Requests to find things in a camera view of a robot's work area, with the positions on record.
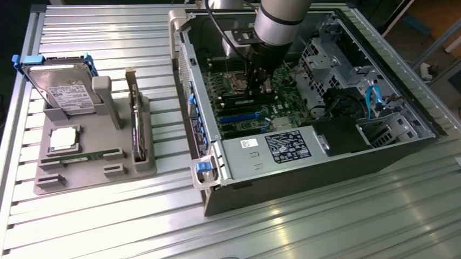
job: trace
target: warning label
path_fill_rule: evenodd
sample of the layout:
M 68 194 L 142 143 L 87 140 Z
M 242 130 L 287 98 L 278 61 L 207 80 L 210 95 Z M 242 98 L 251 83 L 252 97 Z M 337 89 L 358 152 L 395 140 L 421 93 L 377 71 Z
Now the warning label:
M 266 136 L 274 161 L 285 163 L 311 156 L 299 131 Z
M 93 101 L 84 85 L 55 86 L 48 87 L 48 90 L 64 111 L 93 108 Z

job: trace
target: aluminum table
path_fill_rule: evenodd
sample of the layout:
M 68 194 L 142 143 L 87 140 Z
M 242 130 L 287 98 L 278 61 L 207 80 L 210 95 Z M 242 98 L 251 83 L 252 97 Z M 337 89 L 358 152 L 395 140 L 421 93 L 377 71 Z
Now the aluminum table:
M 414 84 L 415 74 L 399 72 L 406 63 L 389 45 L 378 51 L 449 136 L 381 172 L 203 217 L 168 50 L 167 13 L 192 7 L 47 6 L 31 13 L 21 56 L 88 52 L 115 98 L 127 96 L 124 67 L 136 68 L 159 172 L 36 196 L 43 99 L 17 75 L 0 148 L 3 258 L 460 258 L 460 123 Z M 347 15 L 377 35 L 357 10 Z

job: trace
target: blue pcie slot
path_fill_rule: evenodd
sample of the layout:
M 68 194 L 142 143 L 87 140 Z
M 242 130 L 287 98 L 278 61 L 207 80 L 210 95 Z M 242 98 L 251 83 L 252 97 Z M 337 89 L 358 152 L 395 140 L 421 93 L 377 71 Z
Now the blue pcie slot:
M 247 115 L 238 115 L 234 117 L 223 117 L 223 118 L 219 118 L 219 123 L 223 124 L 223 123 L 231 123 L 231 122 L 238 122 L 243 120 L 254 120 L 258 118 L 258 115 L 259 114 L 254 113 L 254 114 L 247 114 Z

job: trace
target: black cable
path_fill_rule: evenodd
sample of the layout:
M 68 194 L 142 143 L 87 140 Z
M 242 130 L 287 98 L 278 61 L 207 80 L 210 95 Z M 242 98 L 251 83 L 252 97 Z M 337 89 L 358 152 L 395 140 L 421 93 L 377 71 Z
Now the black cable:
M 258 8 L 252 4 L 250 4 L 246 0 L 243 0 L 243 4 L 248 6 L 254 11 L 258 10 Z
M 21 24 L 20 21 L 7 11 L 4 11 L 4 9 L 0 9 L 0 12 L 4 15 L 4 17 L 8 19 L 8 21 L 12 21 L 23 30 L 27 29 L 27 25 Z
M 7 111 L 5 111 L 5 109 L 4 109 L 4 99 L 5 99 L 5 97 L 3 96 L 3 94 L 0 94 L 0 122 L 3 122 L 4 121 L 4 119 L 7 118 Z
M 370 19 L 371 19 L 371 16 L 374 15 L 374 13 L 375 13 L 375 11 L 377 11 L 377 8 L 378 8 L 378 7 L 379 7 L 379 5 L 382 4 L 382 2 L 383 2 L 383 0 L 381 0 L 381 1 L 378 2 L 378 4 L 375 5 L 375 7 L 374 7 L 374 9 L 373 9 L 371 14 L 367 16 L 367 20 L 370 20 Z
M 19 12 L 21 12 L 21 13 L 29 13 L 27 7 L 23 8 L 23 7 L 20 7 L 20 6 L 17 6 L 16 3 L 15 3 L 12 0 L 7 0 L 7 3 L 8 3 Z
M 210 10 L 210 0 L 204 0 L 204 8 L 206 8 L 206 10 L 207 10 L 207 13 L 208 13 L 208 15 L 210 15 L 211 21 L 214 22 L 215 27 L 216 27 L 216 29 L 218 29 L 218 31 L 219 31 L 219 33 L 220 33 L 220 35 L 222 35 L 224 41 L 227 42 L 227 44 L 230 45 L 230 47 L 231 47 L 232 50 L 235 51 L 236 55 L 238 55 L 246 62 L 250 63 L 250 60 L 248 60 L 247 57 L 239 52 L 239 50 L 238 50 L 236 47 L 234 46 L 231 40 L 228 39 L 227 35 L 224 34 L 223 28 L 220 28 L 220 26 L 219 26 L 219 23 L 218 23 L 218 21 L 216 21 L 216 18 L 215 18 L 215 16 L 214 16 L 214 13 L 212 13 L 211 10 Z

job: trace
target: cable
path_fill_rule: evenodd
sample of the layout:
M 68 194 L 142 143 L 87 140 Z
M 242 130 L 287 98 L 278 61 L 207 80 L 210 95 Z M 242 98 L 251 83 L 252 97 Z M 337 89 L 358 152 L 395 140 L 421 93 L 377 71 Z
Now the cable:
M 382 4 L 382 2 L 383 2 L 383 0 L 381 0 L 381 1 L 378 2 L 378 4 L 375 5 L 375 7 L 374 7 L 374 9 L 373 9 L 373 11 L 371 11 L 371 14 L 367 16 L 367 20 L 371 19 L 371 17 L 373 17 L 373 15 L 374 15 L 374 13 L 375 13 L 375 11 L 377 11 L 379 5 Z
M 8 20 L 13 21 L 15 24 L 25 31 L 27 25 L 21 24 L 21 22 L 7 11 L 4 11 L 4 9 L 0 9 L 0 12 L 8 18 Z
M 228 36 L 224 34 L 223 28 L 220 28 L 220 26 L 219 26 L 219 23 L 218 23 L 218 21 L 216 21 L 216 18 L 215 18 L 215 16 L 214 16 L 214 13 L 211 12 L 211 9 L 210 9 L 210 0 L 204 0 L 204 8 L 206 8 L 207 13 L 208 13 L 208 15 L 210 15 L 210 19 L 211 19 L 211 21 L 214 22 L 215 27 L 216 27 L 216 29 L 218 29 L 218 31 L 219 31 L 219 33 L 220 33 L 220 35 L 222 35 L 224 41 L 227 42 L 230 48 L 235 51 L 236 55 L 238 55 L 246 62 L 250 63 L 250 60 L 248 60 L 247 57 L 239 52 L 238 48 L 234 46 L 231 40 L 228 39 Z
M 248 6 L 254 11 L 258 10 L 258 8 L 256 8 L 252 4 L 250 4 L 246 0 L 243 0 L 243 4 L 244 4 L 246 6 Z
M 4 96 L 3 96 L 3 94 L 0 94 L 0 122 L 1 121 L 4 121 L 4 119 L 7 118 L 7 109 L 5 108 L 3 108 L 3 106 L 4 106 Z

